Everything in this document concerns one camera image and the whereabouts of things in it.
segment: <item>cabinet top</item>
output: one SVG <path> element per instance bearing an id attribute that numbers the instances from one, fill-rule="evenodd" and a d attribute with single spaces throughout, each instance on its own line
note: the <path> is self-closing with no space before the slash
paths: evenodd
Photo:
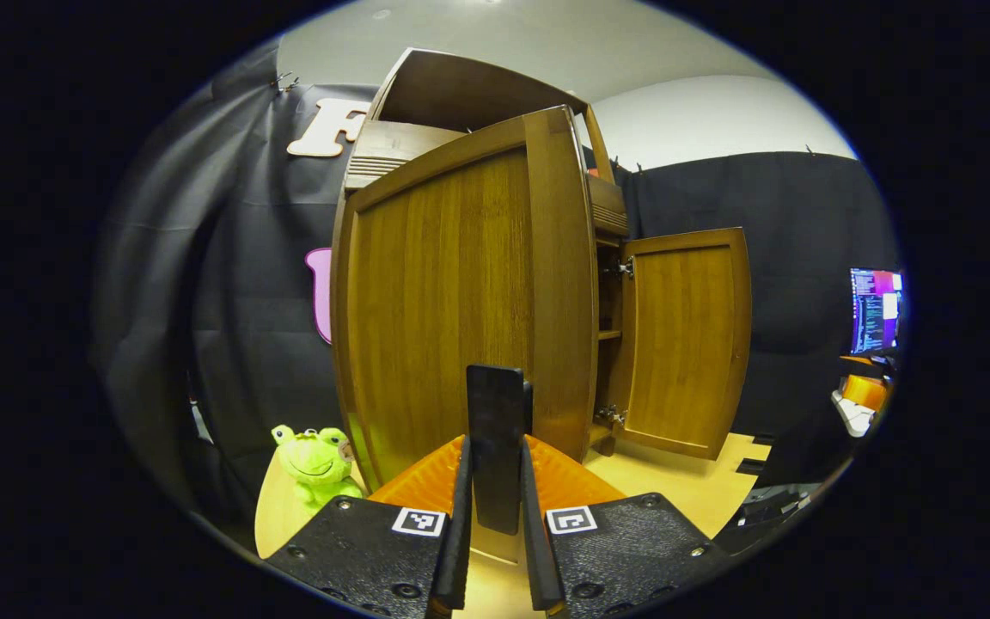
<path id="1" fill-rule="evenodd" d="M 588 103 L 507 68 L 446 52 L 408 47 L 370 106 L 370 119 L 475 131 L 526 113 Z"/>

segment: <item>door hinge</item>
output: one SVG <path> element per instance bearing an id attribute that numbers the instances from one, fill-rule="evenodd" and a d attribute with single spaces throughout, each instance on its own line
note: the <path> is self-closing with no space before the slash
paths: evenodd
<path id="1" fill-rule="evenodd" d="M 597 412 L 594 412 L 594 419 L 600 420 L 602 423 L 615 423 L 617 426 L 625 426 L 625 413 L 628 411 L 617 413 L 617 404 L 610 404 L 609 407 L 598 408 Z"/>
<path id="2" fill-rule="evenodd" d="M 625 261 L 625 264 L 621 264 L 618 262 L 617 266 L 612 267 L 612 269 L 602 269 L 602 273 L 616 273 L 618 278 L 621 277 L 622 273 L 628 273 L 629 279 L 632 279 L 633 278 L 632 263 L 633 263 L 633 258 L 630 255 L 629 259 Z"/>

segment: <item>white wall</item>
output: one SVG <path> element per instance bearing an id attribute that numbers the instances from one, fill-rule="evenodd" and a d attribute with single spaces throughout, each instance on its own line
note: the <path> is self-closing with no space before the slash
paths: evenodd
<path id="1" fill-rule="evenodd" d="M 592 103 L 609 158 L 644 169 L 755 152 L 857 158 L 820 110 L 787 83 L 711 75 L 629 90 Z M 582 119 L 578 134 L 588 144 Z"/>
<path id="2" fill-rule="evenodd" d="M 357 0 L 287 32 L 278 69 L 300 83 L 380 85 L 409 46 L 519 71 L 585 101 L 698 75 L 775 79 L 726 40 L 638 0 Z"/>

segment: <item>stuffed animal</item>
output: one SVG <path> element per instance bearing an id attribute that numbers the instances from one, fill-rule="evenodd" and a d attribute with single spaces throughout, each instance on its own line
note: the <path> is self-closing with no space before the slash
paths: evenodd
<path id="1" fill-rule="evenodd" d="M 339 494 L 363 498 L 350 477 L 354 456 L 350 440 L 339 428 L 306 430 L 294 434 L 289 426 L 272 430 L 285 473 L 296 479 L 297 497 L 311 516 Z"/>

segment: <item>monitor screen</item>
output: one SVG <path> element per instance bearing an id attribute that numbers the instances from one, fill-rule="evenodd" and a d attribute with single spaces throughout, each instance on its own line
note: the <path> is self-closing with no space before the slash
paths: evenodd
<path id="1" fill-rule="evenodd" d="M 850 353 L 895 348 L 900 321 L 903 283 L 900 274 L 872 269 L 850 269 L 853 292 L 853 333 Z"/>

